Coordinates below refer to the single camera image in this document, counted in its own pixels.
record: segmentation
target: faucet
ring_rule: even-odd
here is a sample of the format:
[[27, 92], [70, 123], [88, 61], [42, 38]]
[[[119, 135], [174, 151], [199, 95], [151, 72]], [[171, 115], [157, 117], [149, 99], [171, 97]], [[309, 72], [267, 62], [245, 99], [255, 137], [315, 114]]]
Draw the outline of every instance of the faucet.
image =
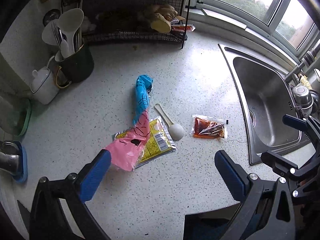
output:
[[316, 45], [304, 55], [299, 65], [296, 65], [293, 70], [291, 70], [285, 77], [284, 80], [287, 84], [291, 82], [291, 80], [296, 83], [297, 75], [302, 71], [302, 69], [307, 66], [309, 67], [314, 61], [315, 57], [317, 56], [318, 52], [320, 51], [320, 40], [316, 43]]

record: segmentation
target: yellow seasoning packet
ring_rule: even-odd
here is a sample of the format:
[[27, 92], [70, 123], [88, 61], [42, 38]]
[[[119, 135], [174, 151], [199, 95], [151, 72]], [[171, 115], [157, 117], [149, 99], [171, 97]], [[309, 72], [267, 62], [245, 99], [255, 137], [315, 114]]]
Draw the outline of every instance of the yellow seasoning packet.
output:
[[[159, 156], [171, 153], [177, 149], [167, 127], [160, 116], [157, 116], [155, 119], [151, 120], [149, 125], [150, 139], [143, 150], [141, 155], [142, 158], [138, 161], [135, 168], [138, 168]], [[114, 134], [113, 141], [115, 139], [123, 138], [128, 131], [129, 130]]]

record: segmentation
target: stainless steel sink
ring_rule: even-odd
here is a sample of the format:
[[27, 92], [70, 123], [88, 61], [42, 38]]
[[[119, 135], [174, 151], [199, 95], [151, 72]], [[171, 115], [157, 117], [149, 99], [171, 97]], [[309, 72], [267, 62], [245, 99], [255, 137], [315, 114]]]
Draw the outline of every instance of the stainless steel sink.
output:
[[291, 90], [281, 69], [219, 44], [236, 83], [247, 129], [250, 164], [261, 162], [261, 153], [280, 155], [309, 141], [300, 131], [282, 123], [285, 114], [297, 116]]

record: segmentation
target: barcode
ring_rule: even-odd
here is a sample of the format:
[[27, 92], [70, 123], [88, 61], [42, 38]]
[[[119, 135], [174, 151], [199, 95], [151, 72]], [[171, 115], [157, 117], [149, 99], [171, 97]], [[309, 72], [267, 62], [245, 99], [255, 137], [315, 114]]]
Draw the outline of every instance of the barcode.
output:
[[157, 133], [155, 135], [155, 139], [157, 141], [157, 144], [160, 148], [160, 151], [164, 151], [166, 149], [170, 149], [169, 145], [167, 144], [167, 142], [161, 137], [161, 133]]

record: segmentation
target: pink plastic bag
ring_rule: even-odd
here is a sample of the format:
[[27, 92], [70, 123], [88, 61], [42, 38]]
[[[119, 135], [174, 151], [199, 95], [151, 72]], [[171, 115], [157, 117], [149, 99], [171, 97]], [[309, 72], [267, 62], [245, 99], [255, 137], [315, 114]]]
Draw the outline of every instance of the pink plastic bag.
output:
[[124, 138], [116, 139], [104, 149], [111, 153], [112, 164], [125, 171], [133, 171], [149, 138], [149, 115], [145, 110]]

